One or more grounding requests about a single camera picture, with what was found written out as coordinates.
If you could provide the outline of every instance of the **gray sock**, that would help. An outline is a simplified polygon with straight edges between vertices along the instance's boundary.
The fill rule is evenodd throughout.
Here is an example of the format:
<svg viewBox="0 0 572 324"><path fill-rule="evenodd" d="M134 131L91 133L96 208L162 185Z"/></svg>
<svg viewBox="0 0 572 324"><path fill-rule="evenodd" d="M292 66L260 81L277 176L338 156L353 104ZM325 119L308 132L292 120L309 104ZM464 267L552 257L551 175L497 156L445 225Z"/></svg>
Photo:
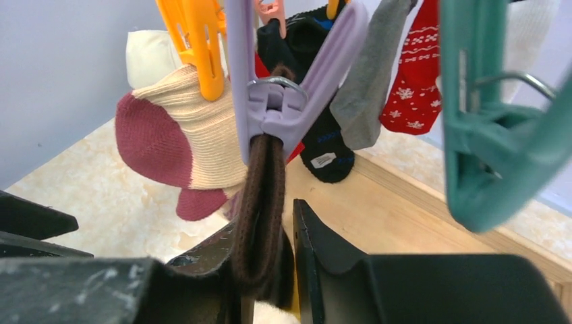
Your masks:
<svg viewBox="0 0 572 324"><path fill-rule="evenodd" d="M380 134L391 70L407 15L417 0L382 0L372 16L364 48L353 62L330 110L347 147L371 147Z"/></svg>

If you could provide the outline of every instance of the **green clothespin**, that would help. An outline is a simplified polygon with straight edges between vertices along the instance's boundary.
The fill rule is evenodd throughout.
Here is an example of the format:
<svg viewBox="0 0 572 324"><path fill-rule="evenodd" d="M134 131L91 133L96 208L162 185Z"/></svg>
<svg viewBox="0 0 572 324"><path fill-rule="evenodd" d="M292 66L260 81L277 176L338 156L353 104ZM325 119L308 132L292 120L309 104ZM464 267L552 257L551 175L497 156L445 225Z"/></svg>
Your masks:
<svg viewBox="0 0 572 324"><path fill-rule="evenodd" d="M447 204L471 232L516 214L572 155L572 74L557 94L503 71L508 0L441 0L442 107ZM520 80L552 101L546 113L501 101Z"/></svg>

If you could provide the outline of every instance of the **wooden edge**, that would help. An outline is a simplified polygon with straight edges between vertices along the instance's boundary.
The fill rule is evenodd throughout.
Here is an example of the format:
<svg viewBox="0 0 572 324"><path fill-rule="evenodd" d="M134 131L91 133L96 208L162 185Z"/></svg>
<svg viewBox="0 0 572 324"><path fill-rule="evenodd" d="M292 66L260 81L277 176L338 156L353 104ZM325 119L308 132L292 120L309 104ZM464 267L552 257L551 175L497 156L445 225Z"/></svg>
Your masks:
<svg viewBox="0 0 572 324"><path fill-rule="evenodd" d="M561 283L555 283L552 281L548 281L548 283L550 284L550 287L552 288L552 292L554 292L554 295L556 295L556 299L558 299L560 301L562 299L562 284Z"/></svg>
<svg viewBox="0 0 572 324"><path fill-rule="evenodd" d="M563 283L560 288L560 302L572 321L572 282Z"/></svg>
<svg viewBox="0 0 572 324"><path fill-rule="evenodd" d="M521 255L537 266L554 283L572 282L572 263L538 246L505 227L499 227L486 234L474 234L459 225L449 214L443 193L423 184L421 181L399 171L382 161L371 162L372 156L363 151L356 152L354 170L410 200L427 212L437 216L477 240L501 252Z"/></svg>

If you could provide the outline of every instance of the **white wall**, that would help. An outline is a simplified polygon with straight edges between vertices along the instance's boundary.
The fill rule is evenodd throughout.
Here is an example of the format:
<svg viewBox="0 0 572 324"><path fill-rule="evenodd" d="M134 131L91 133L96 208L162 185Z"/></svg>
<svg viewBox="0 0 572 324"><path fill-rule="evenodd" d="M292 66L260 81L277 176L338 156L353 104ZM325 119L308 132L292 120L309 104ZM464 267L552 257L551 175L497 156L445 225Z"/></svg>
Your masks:
<svg viewBox="0 0 572 324"><path fill-rule="evenodd" d="M380 0L362 1L371 15ZM288 0L286 12L325 3ZM164 29L153 0L0 0L0 189L113 117L129 90L127 32L139 29ZM533 74L561 81L572 62L570 30L572 1L562 0ZM540 106L544 99L522 88L515 102ZM440 146L440 124L424 139ZM572 166L540 198L572 211L571 187Z"/></svg>

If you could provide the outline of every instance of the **red snowflake sock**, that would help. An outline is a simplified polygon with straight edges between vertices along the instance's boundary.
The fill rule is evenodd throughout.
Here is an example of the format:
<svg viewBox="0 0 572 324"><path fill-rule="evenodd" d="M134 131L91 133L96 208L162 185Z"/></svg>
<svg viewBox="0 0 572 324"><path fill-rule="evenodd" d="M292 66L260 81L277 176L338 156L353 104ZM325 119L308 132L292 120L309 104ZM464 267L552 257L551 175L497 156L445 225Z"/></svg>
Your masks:
<svg viewBox="0 0 572 324"><path fill-rule="evenodd" d="M396 133L425 134L441 112L438 0L425 0L403 43L397 76L379 117Z"/></svg>

